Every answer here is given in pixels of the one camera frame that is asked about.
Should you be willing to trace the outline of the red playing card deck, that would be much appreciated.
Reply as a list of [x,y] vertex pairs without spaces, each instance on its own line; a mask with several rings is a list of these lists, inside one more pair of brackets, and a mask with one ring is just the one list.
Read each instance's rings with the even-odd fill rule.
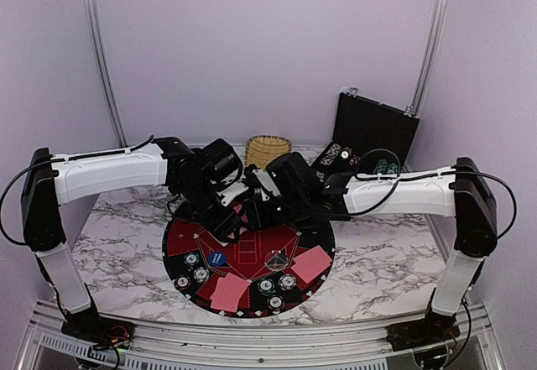
[[224,243],[236,244],[240,240],[242,231],[246,229],[246,222],[243,220],[245,208],[243,205],[234,207],[228,206],[225,211],[226,215],[218,228],[217,240]]

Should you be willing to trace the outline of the blue small blind button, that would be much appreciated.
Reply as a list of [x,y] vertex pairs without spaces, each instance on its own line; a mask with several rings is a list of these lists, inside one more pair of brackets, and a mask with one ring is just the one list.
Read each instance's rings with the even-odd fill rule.
[[213,268],[223,267],[227,263],[227,256],[222,251],[213,251],[208,257],[208,263]]

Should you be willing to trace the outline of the clear round dealer button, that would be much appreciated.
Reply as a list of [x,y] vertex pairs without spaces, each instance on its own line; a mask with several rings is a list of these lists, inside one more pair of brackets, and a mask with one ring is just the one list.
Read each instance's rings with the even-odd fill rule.
[[274,249],[268,251],[264,257],[264,264],[273,272],[283,270],[289,264],[289,258],[286,250]]

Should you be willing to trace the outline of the green blue chip stack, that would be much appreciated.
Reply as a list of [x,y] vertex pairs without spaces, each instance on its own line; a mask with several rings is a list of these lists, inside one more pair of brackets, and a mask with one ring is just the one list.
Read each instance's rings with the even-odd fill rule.
[[270,278],[260,279],[257,288],[258,292],[263,296],[270,296],[275,293],[275,283]]
[[184,264],[188,271],[194,270],[199,266],[200,257],[198,253],[190,252],[184,256]]

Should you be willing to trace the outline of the dealt red card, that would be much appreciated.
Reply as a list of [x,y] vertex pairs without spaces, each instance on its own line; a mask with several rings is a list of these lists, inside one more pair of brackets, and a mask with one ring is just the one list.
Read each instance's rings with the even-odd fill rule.
[[301,254],[291,266],[296,275],[306,283],[311,282],[331,265],[331,258],[324,255]]
[[217,296],[222,297],[223,299],[239,301],[250,284],[251,281],[249,279],[244,279],[236,274],[228,273],[218,280],[215,292]]
[[224,311],[234,312],[238,308],[239,301],[223,299],[222,297],[217,296],[216,292],[214,291],[213,294],[211,295],[211,308],[214,310],[224,310]]
[[291,269],[304,281],[314,279],[332,263],[332,258],[321,246],[316,246],[294,258]]

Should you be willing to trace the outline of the red black chip stack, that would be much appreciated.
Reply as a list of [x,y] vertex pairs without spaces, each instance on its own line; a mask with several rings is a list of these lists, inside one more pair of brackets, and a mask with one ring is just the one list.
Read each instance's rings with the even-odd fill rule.
[[281,311],[284,308],[284,299],[279,295],[272,295],[267,300],[268,308],[272,311]]
[[181,275],[174,280],[174,286],[177,290],[183,291],[190,287],[190,277]]

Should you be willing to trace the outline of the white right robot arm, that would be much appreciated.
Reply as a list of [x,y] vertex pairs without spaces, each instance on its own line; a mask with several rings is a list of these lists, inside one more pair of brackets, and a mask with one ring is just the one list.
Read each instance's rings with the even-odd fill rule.
[[252,219],[260,227],[300,220],[349,221],[358,216],[452,217],[456,238],[444,273],[430,298],[430,313],[415,335],[432,343],[449,326],[486,257],[498,245],[496,201],[489,176],[469,158],[418,173],[366,175],[347,172],[321,182],[299,153],[282,155],[265,169],[249,167],[246,182],[259,190],[266,211]]

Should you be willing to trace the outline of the round red black poker mat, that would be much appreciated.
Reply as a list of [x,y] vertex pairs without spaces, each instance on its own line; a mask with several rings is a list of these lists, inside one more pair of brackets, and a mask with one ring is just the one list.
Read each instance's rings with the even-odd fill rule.
[[[321,246],[332,258],[331,265],[309,283],[301,280],[291,270],[294,258],[307,250]],[[274,249],[285,249],[289,264],[283,270],[273,272],[264,264],[266,253]],[[190,277],[190,287],[179,291],[189,301],[211,313],[237,318],[258,318],[277,315],[291,310],[306,302],[327,280],[336,252],[336,240],[332,226],[327,221],[305,221],[299,224],[279,225],[262,231],[246,230],[236,244],[220,243],[202,225],[186,219],[171,220],[164,232],[163,260],[169,278],[174,280],[181,275]],[[213,251],[222,251],[227,256],[227,263],[220,268],[213,268],[208,257]],[[188,271],[184,264],[184,256],[195,252],[200,257],[199,267],[206,267],[211,277],[199,284],[193,279],[193,271]],[[232,273],[251,281],[250,286],[242,295],[236,311],[214,310],[211,308],[211,295],[215,291],[218,280]],[[279,278],[284,274],[295,276],[297,285],[288,291],[279,288]],[[275,293],[284,299],[281,311],[268,308],[268,297],[258,292],[260,279],[270,278],[275,283]]]

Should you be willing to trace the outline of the woven bamboo tray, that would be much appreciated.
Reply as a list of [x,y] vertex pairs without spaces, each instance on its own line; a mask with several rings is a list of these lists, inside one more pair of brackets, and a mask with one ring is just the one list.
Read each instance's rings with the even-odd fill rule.
[[278,157],[290,153],[292,143],[274,135],[257,135],[251,137],[245,148],[245,166],[254,164],[258,169],[265,169]]

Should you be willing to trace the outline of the blue white chips in case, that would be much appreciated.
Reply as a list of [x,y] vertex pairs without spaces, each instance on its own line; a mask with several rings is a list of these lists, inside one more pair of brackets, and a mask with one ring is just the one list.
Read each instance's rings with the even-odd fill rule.
[[338,143],[333,143],[322,155],[320,164],[326,167],[331,166],[334,160],[338,157],[340,151],[341,146]]

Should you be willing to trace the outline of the green chips in case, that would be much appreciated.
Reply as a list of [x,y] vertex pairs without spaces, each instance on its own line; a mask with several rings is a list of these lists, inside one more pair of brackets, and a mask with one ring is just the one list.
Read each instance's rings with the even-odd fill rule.
[[400,165],[380,159],[374,167],[373,173],[376,175],[397,175],[400,173]]

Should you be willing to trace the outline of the black poker chip case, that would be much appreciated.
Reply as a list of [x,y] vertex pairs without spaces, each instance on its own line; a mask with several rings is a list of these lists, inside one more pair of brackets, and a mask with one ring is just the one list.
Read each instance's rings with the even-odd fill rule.
[[[398,163],[400,167],[409,155],[420,119],[405,111],[351,92],[339,94],[331,141],[311,164],[320,180],[335,173],[372,174],[380,159]],[[322,155],[333,144],[341,151],[331,166],[320,164]],[[361,163],[349,166],[349,159],[360,156]]]

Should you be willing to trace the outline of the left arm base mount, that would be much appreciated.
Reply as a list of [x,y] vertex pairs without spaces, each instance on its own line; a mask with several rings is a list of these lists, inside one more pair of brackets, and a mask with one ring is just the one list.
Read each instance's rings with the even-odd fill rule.
[[91,344],[84,357],[96,359],[99,362],[122,366],[127,350],[133,338],[134,324],[125,320],[102,318],[97,332],[83,332],[76,329],[71,323],[64,321],[61,332],[67,336],[87,341]]

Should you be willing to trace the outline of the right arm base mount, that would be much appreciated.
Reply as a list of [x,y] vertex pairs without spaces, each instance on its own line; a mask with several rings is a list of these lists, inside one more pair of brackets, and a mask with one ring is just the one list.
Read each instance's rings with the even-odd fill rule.
[[441,369],[447,364],[461,332],[457,325],[443,328],[425,320],[406,321],[387,327],[386,341],[394,352],[411,349],[414,362],[420,369]]

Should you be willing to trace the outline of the aluminium front rail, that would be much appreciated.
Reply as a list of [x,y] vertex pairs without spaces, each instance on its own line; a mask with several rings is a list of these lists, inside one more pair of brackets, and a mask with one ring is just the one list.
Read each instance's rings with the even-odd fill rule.
[[128,348],[114,355],[62,333],[56,306],[34,308],[17,369],[422,369],[446,360],[452,369],[503,369],[492,323],[483,305],[460,310],[457,338],[395,351],[392,324],[415,312],[373,320],[306,326],[196,325],[132,319]]

